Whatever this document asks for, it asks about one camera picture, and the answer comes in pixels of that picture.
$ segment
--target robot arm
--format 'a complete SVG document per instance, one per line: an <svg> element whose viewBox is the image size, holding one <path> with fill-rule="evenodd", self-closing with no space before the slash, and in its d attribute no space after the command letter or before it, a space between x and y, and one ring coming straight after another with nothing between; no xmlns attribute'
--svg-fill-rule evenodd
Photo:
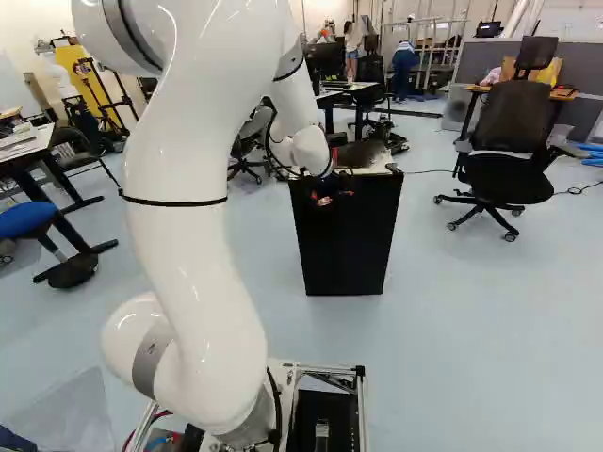
<svg viewBox="0 0 603 452"><path fill-rule="evenodd" d="M109 318L114 374L240 448L266 439L274 410L267 341L224 227L236 134L270 92L281 157L329 164L286 0L73 0L87 49L115 70L161 74L126 145L123 196L153 293Z"/></svg>

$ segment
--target grey partition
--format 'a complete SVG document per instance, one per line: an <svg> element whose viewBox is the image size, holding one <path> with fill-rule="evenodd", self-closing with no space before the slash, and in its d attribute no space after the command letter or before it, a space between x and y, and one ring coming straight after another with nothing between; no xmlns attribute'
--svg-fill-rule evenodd
<svg viewBox="0 0 603 452"><path fill-rule="evenodd" d="M467 41L454 83L482 80L504 57L516 57L519 46L519 40ZM580 92L580 97L564 106L559 123L576 126L570 137L583 141L603 109L603 42L560 42L556 56L563 58L558 83L572 85Z"/></svg>

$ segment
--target black table leg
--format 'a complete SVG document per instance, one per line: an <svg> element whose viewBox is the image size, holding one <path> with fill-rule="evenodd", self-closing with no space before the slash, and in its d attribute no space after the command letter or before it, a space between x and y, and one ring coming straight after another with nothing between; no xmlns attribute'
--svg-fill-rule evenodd
<svg viewBox="0 0 603 452"><path fill-rule="evenodd" d="M42 157L42 161L46 164L46 167L48 167L53 176L55 176L57 182L61 184L63 188L65 188L65 191L73 200L72 205L61 209L61 212L63 214L69 214L71 212L81 209L82 207L86 207L87 205L100 202L105 198L104 196L95 196L94 198L88 198L87 200L83 199L77 192L75 187L72 185L71 181L69 180L69 177L65 175L62 168L58 165L57 161L50 153L46 153Z"/></svg>
<svg viewBox="0 0 603 452"><path fill-rule="evenodd" d="M326 129L326 133L327 135L330 135L333 133L334 130L334 126L333 126L333 104L329 104L325 109L324 109L324 126Z"/></svg>
<svg viewBox="0 0 603 452"><path fill-rule="evenodd" d="M473 116L473 110L475 110L475 104L478 101L478 96L480 96L480 92L471 92L471 102L469 102L469 107L467 108L467 114L464 115L463 129L461 130L461 136L459 140L465 141L467 139L467 135L469 133L469 124L471 123L471 117Z"/></svg>
<svg viewBox="0 0 603 452"><path fill-rule="evenodd" d="M548 122L548 131L547 136L553 131L553 127L557 123L559 119L559 115L562 113L564 101L552 101L553 102L553 114L550 117L550 121Z"/></svg>
<svg viewBox="0 0 603 452"><path fill-rule="evenodd" d="M362 121L362 108L359 105L356 105L356 120L354 121L355 125L355 132L354 132L354 139L356 141L360 141L362 139L362 125L363 125L363 121Z"/></svg>
<svg viewBox="0 0 603 452"><path fill-rule="evenodd" d="M31 201L52 202L48 196L46 196L44 190L42 190L38 183L36 183L31 174L29 174L27 169L17 169L12 171L10 177L12 177L15 182L19 184L21 190L29 197L29 199L31 199ZM117 240L108 240L107 242L103 242L95 247L91 247L72 226L72 223L67 221L67 219L60 212L57 213L57 216L53 221L53 225L79 252L99 254L106 250L110 250L111 248L115 248L119 244Z"/></svg>

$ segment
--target black band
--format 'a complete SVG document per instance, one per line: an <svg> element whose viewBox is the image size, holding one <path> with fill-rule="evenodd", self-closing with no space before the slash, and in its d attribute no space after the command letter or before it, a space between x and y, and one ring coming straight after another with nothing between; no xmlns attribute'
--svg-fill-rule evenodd
<svg viewBox="0 0 603 452"><path fill-rule="evenodd" d="M151 201L151 200L142 200L140 198L132 198L131 196L127 196L123 194L123 190L119 190L120 196L124 198L128 202L133 202L135 204L142 205L152 205L154 207L204 207L207 205L216 205L222 204L228 200L228 197L219 198L218 200L210 200L210 201Z"/></svg>
<svg viewBox="0 0 603 452"><path fill-rule="evenodd" d="M302 66L304 60L305 60L305 57L302 56L301 60L300 60L300 64L298 64L293 71L291 71L290 73L286 73L285 75L281 75L279 77L274 77L272 79L272 81L273 82L280 82L281 80L285 80L286 78L289 78L291 75L293 75L294 73L296 73L298 71L298 69Z"/></svg>

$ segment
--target floor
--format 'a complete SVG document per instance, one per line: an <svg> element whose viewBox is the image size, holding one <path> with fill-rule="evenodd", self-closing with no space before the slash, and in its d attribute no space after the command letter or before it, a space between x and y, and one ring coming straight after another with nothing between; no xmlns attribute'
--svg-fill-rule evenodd
<svg viewBox="0 0 603 452"><path fill-rule="evenodd" d="M345 130L352 111L335 111ZM439 120L395 116L411 150L403 170L451 169L455 134ZM116 169L119 156L107 162ZM560 159L559 190L601 180L602 169ZM99 330L122 301L147 290L132 252L123 203L100 170L73 178L106 200L69 215L90 243L117 237L86 285L33 285L38 262L0 275L0 420L78 373L102 366ZM603 448L601 196L560 195L514 218L512 244L489 217L457 232L465 210L432 196L459 186L448 173L408 175L388 277L380 297L304 295L286 187L230 185L228 233L236 265L264 322L271 356L367 367L372 449L413 452L599 452ZM65 195L49 189L59 205ZM64 242L57 239L60 245ZM143 396L103 369L116 443L139 420Z"/></svg>

